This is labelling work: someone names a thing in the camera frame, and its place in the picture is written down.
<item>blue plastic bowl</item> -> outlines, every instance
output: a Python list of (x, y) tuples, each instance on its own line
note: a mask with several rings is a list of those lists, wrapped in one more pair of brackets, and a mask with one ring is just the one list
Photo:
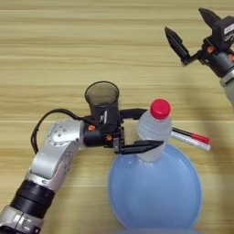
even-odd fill
[(170, 144), (153, 163), (119, 154), (108, 190), (112, 210), (127, 229), (191, 229), (202, 206), (195, 167)]

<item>wire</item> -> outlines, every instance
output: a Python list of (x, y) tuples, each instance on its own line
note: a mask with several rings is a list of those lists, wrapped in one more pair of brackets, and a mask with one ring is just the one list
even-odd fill
[(47, 112), (45, 115), (42, 116), (42, 118), (39, 120), (39, 122), (37, 123), (37, 125), (35, 126), (32, 134), (31, 134), (30, 142), (31, 142), (31, 145), (33, 147), (33, 150), (34, 150), (35, 154), (38, 152), (37, 132), (39, 131), (39, 126), (51, 113), (64, 113), (64, 114), (67, 114), (73, 120), (84, 121), (86, 123), (89, 123), (89, 124), (92, 124), (92, 125), (96, 126), (96, 123), (88, 120), (85, 117), (79, 117), (78, 115), (76, 115), (75, 113), (73, 113), (73, 112), (71, 112), (71, 111), (69, 111), (67, 109), (54, 109), (54, 110), (51, 110), (51, 111)]

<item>table surface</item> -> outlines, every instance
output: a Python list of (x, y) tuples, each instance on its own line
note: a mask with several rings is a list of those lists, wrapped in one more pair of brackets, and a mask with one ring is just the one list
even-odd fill
[[(212, 71), (195, 62), (183, 69), (165, 39), (180, 34), (191, 53), (210, 35), (198, 13), (212, 7), (233, 15), (232, 0), (11, 0), (0, 1), (0, 207), (9, 204), (34, 153), (29, 137), (54, 108), (89, 114), (84, 91), (109, 80), (121, 91), (120, 107), (149, 108), (155, 98), (172, 105), (175, 127), (203, 133), (212, 150), (178, 141), (199, 172), (204, 204), (196, 229), (234, 230), (233, 110)], [(42, 126), (64, 118), (53, 115)], [(127, 122), (128, 141), (136, 137)], [(42, 233), (113, 233), (122, 229), (109, 206), (107, 179), (115, 155), (80, 152), (46, 215)]]

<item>plastic bottle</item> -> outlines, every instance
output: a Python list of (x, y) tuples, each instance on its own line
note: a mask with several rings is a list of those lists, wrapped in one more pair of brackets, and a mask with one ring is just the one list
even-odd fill
[(150, 111), (145, 112), (140, 118), (137, 129), (140, 140), (164, 141), (153, 150), (137, 154), (142, 160), (153, 162), (160, 158), (172, 132), (170, 111), (171, 107), (167, 101), (156, 99), (151, 104)]

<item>red bottle cap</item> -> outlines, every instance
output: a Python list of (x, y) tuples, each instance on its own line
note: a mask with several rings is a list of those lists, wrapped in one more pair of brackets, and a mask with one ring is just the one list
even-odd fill
[(154, 100), (150, 107), (150, 113), (157, 120), (165, 119), (169, 115), (170, 111), (170, 104), (163, 99)]

